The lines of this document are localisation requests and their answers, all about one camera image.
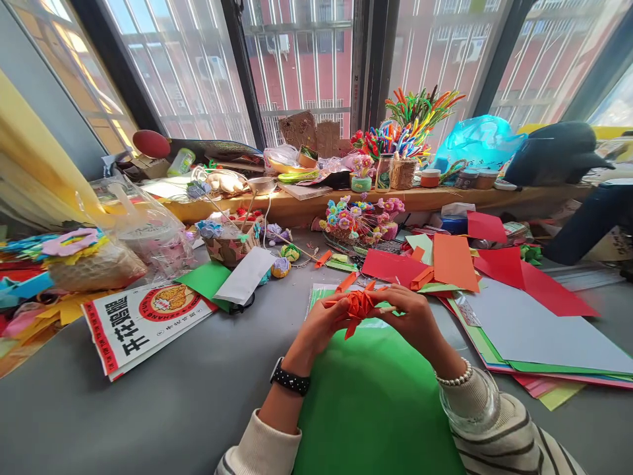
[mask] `person's left hand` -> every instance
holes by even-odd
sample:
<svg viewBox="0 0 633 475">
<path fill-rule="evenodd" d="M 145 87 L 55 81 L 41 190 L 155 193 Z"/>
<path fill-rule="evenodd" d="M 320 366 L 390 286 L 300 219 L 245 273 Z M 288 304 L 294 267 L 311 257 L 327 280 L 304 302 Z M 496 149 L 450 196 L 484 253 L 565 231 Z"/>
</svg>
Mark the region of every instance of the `person's left hand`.
<svg viewBox="0 0 633 475">
<path fill-rule="evenodd" d="M 347 312 L 349 299 L 346 296 L 334 294 L 316 301 L 290 346 L 282 369 L 302 377 L 310 374 L 316 356 L 325 350 L 334 333 L 349 326 L 350 319 L 334 322 Z"/>
</svg>

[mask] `flower arrangement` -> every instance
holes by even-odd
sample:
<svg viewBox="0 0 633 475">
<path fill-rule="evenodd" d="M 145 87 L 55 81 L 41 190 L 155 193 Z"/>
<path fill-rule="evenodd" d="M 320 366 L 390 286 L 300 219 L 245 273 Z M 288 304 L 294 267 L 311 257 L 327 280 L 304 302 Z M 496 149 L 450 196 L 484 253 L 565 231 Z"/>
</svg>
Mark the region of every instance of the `flower arrangement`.
<svg viewBox="0 0 633 475">
<path fill-rule="evenodd" d="M 362 201 L 350 203 L 350 196 L 342 197 L 338 203 L 328 202 L 326 219 L 319 226 L 326 233 L 351 244 L 372 246 L 380 240 L 390 240 L 391 229 L 395 226 L 394 217 L 404 212 L 404 203 L 398 198 L 379 199 L 374 205 L 365 201 L 367 193 L 361 195 Z"/>
</svg>

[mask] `hand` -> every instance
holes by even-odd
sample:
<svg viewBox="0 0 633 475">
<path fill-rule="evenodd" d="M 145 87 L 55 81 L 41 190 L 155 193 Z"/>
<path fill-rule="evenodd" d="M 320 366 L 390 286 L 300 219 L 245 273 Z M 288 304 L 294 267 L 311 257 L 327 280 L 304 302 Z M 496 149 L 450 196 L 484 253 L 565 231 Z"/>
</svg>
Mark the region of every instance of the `hand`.
<svg viewBox="0 0 633 475">
<path fill-rule="evenodd" d="M 464 374 L 466 364 L 442 336 L 425 296 L 397 284 L 392 284 L 387 290 L 369 292 L 369 296 L 375 302 L 386 300 L 404 312 L 397 317 L 392 312 L 382 313 L 376 308 L 369 317 L 377 317 L 394 327 L 431 363 L 438 376 L 453 379 Z"/>
<path fill-rule="evenodd" d="M 334 333 L 349 326 L 350 319 L 334 322 L 347 312 L 349 299 L 346 295 L 334 294 L 316 301 L 290 346 L 282 369 L 302 377 L 310 374 L 316 356 L 325 350 Z"/>
</svg>

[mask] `blue plastic bag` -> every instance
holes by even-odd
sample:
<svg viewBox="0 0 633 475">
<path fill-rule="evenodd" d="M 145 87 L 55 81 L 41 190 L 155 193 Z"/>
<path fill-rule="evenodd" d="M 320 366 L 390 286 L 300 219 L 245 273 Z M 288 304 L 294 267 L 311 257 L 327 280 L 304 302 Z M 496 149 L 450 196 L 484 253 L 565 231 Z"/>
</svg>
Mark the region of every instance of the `blue plastic bag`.
<svg viewBox="0 0 633 475">
<path fill-rule="evenodd" d="M 482 115 L 462 122 L 455 128 L 437 150 L 432 168 L 444 173 L 458 160 L 466 159 L 468 168 L 501 170 L 513 157 L 527 134 L 515 135 L 510 124 L 495 115 Z"/>
</svg>

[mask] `red ball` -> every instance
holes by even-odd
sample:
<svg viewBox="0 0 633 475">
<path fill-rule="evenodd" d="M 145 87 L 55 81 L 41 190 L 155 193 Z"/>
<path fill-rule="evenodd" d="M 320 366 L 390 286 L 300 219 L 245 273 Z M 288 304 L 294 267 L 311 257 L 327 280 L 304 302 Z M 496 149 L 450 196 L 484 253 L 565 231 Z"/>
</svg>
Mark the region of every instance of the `red ball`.
<svg viewBox="0 0 633 475">
<path fill-rule="evenodd" d="M 167 139 L 151 130 L 135 132 L 132 136 L 132 142 L 139 152 L 151 158 L 165 158 L 171 151 Z"/>
</svg>

